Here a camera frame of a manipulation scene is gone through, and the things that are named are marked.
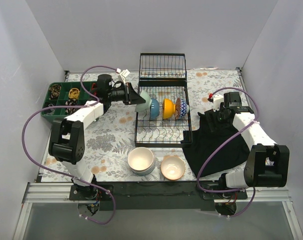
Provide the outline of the yellow bowl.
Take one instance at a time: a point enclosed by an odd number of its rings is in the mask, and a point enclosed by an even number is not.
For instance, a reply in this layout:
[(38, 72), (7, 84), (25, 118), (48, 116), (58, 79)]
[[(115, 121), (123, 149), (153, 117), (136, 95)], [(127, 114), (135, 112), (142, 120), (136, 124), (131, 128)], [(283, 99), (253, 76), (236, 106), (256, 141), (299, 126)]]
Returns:
[(176, 112), (176, 105), (168, 98), (163, 99), (162, 103), (162, 118), (169, 119), (171, 118)]

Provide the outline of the blue zigzag patterned bowl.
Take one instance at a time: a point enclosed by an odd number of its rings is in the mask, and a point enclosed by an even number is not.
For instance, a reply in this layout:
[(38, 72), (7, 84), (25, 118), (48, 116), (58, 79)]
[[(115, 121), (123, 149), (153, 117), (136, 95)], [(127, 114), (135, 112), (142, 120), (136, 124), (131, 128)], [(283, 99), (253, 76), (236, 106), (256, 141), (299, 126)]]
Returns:
[(174, 117), (176, 120), (182, 119), (190, 111), (189, 105), (182, 98), (177, 98), (175, 103), (175, 114)]

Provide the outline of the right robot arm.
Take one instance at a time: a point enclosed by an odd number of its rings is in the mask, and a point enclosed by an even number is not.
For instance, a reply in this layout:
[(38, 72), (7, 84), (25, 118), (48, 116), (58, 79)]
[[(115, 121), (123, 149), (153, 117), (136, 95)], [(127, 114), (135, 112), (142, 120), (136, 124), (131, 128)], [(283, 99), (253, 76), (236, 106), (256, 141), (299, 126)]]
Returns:
[(188, 164), (205, 159), (192, 170), (197, 178), (231, 169), (245, 163), (244, 169), (223, 173), (215, 190), (231, 198), (247, 188), (282, 188), (287, 183), (290, 150), (272, 140), (257, 121), (259, 111), (243, 106), (240, 88), (230, 87), (220, 95), (209, 95), (213, 108), (201, 113), (193, 142), (183, 149)]

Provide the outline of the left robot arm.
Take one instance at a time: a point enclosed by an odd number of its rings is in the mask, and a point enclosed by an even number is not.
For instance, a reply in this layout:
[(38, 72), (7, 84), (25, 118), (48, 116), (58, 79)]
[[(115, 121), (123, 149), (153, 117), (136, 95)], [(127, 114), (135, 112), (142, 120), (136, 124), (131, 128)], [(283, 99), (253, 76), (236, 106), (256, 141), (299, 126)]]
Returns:
[(88, 100), (84, 108), (65, 118), (56, 118), (51, 126), (48, 152), (67, 168), (76, 191), (87, 200), (97, 196), (98, 188), (92, 184), (94, 175), (83, 160), (85, 129), (104, 115), (112, 102), (121, 101), (125, 105), (147, 102), (130, 82), (118, 80), (113, 84), (112, 81), (109, 74), (98, 75), (96, 87), (90, 91), (94, 95), (93, 100)]

